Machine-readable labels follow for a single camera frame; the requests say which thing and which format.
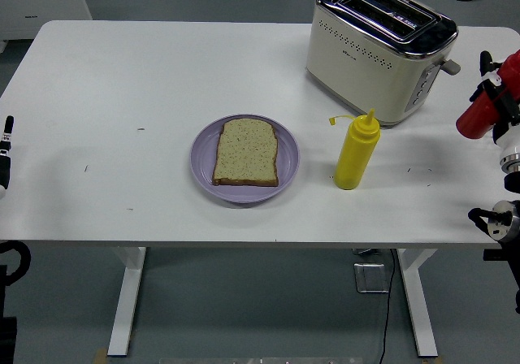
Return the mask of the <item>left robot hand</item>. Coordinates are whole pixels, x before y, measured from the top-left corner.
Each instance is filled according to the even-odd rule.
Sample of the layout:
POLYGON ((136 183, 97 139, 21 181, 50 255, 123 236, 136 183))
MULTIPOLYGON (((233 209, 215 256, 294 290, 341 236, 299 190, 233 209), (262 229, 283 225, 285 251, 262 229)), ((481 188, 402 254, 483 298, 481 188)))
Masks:
POLYGON ((11 135, 15 119, 12 115, 6 117, 2 137, 1 137, 1 198, 4 198, 9 187, 11 178, 11 135))

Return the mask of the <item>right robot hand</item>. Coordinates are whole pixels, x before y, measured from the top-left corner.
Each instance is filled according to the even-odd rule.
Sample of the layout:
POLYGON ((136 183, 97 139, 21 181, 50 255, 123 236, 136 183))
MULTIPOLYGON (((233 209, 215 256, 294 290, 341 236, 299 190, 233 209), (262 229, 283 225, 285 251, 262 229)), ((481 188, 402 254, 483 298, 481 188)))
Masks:
POLYGON ((498 63, 486 50, 480 54, 481 82, 470 97, 468 136, 478 139, 492 131, 504 154, 519 152, 519 53, 498 63))

